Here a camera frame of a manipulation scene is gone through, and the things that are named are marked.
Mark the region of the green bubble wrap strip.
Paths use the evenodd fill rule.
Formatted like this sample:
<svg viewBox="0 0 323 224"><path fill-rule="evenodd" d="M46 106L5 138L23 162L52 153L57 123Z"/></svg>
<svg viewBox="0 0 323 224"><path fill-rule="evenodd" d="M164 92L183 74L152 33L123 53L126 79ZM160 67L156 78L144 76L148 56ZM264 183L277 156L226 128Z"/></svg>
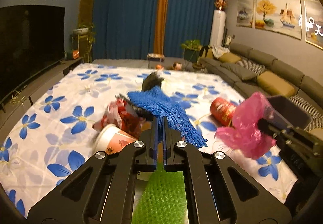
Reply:
<svg viewBox="0 0 323 224"><path fill-rule="evenodd" d="M186 223L187 201L183 173L167 172L158 163L138 200L131 222Z"/></svg>

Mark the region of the pink plastic bag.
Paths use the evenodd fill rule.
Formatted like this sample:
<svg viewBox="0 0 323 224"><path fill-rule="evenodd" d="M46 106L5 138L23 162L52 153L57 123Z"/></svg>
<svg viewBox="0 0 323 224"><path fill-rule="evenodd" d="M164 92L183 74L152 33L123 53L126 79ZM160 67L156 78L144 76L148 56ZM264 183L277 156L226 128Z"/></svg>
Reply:
<svg viewBox="0 0 323 224"><path fill-rule="evenodd" d="M233 150L240 150L246 158L258 159L276 145L276 140L258 128L265 113L274 113L266 96L255 92L233 112L231 125L219 127L215 136Z"/></svg>

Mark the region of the red white plastic wrapper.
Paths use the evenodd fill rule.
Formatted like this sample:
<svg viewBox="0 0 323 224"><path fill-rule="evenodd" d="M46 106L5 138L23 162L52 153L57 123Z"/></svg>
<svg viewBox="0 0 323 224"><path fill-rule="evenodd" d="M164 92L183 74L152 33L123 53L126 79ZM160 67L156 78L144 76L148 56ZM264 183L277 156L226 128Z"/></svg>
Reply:
<svg viewBox="0 0 323 224"><path fill-rule="evenodd" d="M145 118L140 117L127 99L117 96L106 107L100 120L93 124L93 129L101 132L107 125L113 124L117 128L139 139Z"/></svg>

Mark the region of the blue foam net sleeve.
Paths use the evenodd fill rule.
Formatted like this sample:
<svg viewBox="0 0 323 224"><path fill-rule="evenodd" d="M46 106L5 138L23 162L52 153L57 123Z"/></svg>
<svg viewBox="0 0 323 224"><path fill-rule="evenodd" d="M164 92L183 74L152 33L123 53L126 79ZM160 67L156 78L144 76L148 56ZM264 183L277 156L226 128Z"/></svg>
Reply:
<svg viewBox="0 0 323 224"><path fill-rule="evenodd" d="M171 100L159 86L147 91L130 91L128 98L137 107L150 112L161 125L163 118L167 118L168 126L180 132L185 141L197 148L207 146L206 140L189 121L185 110L179 103Z"/></svg>

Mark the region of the black plastic bag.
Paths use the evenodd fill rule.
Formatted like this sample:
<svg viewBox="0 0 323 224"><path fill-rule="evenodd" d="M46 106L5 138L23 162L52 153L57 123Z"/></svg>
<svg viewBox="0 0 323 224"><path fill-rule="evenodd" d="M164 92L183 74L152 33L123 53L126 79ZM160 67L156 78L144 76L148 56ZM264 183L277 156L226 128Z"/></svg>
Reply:
<svg viewBox="0 0 323 224"><path fill-rule="evenodd" d="M153 72L144 79L141 91L149 91L155 86L161 88L163 81L164 79L160 77L158 72Z"/></svg>

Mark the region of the dark grey trash bin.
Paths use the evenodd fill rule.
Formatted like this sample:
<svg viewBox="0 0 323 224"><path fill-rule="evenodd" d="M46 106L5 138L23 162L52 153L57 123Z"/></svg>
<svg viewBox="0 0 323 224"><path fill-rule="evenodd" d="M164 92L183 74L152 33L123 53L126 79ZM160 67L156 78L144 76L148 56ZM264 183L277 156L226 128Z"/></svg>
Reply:
<svg viewBox="0 0 323 224"><path fill-rule="evenodd" d="M311 122L311 116L285 96L267 96L267 100L274 109L272 121L275 125L282 128L290 125L305 129Z"/></svg>

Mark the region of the orange white paper cup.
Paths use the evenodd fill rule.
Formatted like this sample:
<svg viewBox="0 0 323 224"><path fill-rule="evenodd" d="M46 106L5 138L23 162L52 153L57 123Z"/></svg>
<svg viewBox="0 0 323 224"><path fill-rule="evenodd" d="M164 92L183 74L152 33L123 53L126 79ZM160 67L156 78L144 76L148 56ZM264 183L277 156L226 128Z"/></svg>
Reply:
<svg viewBox="0 0 323 224"><path fill-rule="evenodd" d="M97 136L94 142L94 153L105 151L108 155L114 154L135 141L137 141L136 138L117 128L114 124L109 124Z"/></svg>

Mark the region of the mustard yellow cushion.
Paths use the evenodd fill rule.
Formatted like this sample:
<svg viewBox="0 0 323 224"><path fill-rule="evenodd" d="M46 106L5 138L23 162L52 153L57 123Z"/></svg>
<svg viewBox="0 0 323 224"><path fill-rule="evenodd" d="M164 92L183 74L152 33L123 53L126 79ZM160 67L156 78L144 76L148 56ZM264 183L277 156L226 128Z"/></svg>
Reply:
<svg viewBox="0 0 323 224"><path fill-rule="evenodd" d="M241 57L239 55L233 54L233 53L225 53L223 54L219 59L219 61L223 63L237 63L241 60Z"/></svg>
<svg viewBox="0 0 323 224"><path fill-rule="evenodd" d="M257 77L257 84L263 88L267 93L271 95L282 95L285 97L291 97L295 94L294 87L280 78L278 75L271 71L265 71Z"/></svg>

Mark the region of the black white patterned cushion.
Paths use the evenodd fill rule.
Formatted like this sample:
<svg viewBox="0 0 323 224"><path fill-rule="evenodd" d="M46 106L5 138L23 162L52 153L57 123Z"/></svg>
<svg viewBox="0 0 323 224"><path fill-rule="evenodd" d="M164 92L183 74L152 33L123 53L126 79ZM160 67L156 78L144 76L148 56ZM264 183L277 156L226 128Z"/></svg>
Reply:
<svg viewBox="0 0 323 224"><path fill-rule="evenodd" d="M265 66L252 62L250 60L240 60L235 64L254 72L257 76L261 75L266 70Z"/></svg>

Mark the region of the grey sofa cushion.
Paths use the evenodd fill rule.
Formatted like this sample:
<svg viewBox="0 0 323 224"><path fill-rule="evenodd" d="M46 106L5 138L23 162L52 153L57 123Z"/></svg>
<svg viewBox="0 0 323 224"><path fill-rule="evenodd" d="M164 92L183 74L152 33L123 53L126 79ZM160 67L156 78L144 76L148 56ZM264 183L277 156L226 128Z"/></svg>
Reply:
<svg viewBox="0 0 323 224"><path fill-rule="evenodd" d="M254 80L257 77L257 74L255 72L234 63L222 63L221 67L231 71L242 81Z"/></svg>

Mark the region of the dark tv cabinet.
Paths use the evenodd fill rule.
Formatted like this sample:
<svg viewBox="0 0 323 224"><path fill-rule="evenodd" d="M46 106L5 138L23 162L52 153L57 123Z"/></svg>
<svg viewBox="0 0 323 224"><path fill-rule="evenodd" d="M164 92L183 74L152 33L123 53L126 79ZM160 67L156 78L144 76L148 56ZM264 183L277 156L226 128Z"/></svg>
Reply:
<svg viewBox="0 0 323 224"><path fill-rule="evenodd" d="M40 97L81 63L83 63L81 57L61 61L37 74L8 96L1 104L1 141L4 141L16 123Z"/></svg>

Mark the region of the doll head figurine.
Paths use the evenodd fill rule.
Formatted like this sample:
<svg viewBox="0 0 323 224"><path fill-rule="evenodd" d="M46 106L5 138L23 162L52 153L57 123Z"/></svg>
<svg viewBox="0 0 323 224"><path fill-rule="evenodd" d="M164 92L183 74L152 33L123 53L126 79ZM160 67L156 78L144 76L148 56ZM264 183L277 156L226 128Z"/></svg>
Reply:
<svg viewBox="0 0 323 224"><path fill-rule="evenodd" d="M181 71L182 70L182 64L179 62L174 62L173 64L173 70L175 71Z"/></svg>

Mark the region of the potted plant near sofa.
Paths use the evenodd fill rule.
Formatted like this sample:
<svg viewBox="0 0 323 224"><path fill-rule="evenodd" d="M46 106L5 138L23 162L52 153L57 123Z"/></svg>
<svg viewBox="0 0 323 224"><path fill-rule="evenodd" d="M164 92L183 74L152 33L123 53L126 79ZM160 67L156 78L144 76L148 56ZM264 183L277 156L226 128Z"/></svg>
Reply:
<svg viewBox="0 0 323 224"><path fill-rule="evenodd" d="M188 68L189 63L198 61L200 46L200 40L186 40L181 44L185 69Z"/></svg>

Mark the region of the white standing air conditioner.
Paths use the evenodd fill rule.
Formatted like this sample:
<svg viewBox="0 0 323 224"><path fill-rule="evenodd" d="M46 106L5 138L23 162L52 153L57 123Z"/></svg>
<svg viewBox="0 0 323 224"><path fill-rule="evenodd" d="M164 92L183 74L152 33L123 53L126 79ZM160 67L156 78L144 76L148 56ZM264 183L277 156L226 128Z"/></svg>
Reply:
<svg viewBox="0 0 323 224"><path fill-rule="evenodd" d="M222 10L214 10L212 21L210 46L221 46L224 36L226 14Z"/></svg>

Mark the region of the small grey landscape painting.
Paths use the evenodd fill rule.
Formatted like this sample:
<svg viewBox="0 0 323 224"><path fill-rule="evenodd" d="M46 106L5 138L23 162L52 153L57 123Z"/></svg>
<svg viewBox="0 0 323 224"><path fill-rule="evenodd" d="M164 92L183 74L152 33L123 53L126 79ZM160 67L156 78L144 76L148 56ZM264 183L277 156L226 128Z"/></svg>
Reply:
<svg viewBox="0 0 323 224"><path fill-rule="evenodd" d="M252 27L254 16L254 0L238 0L237 26Z"/></svg>

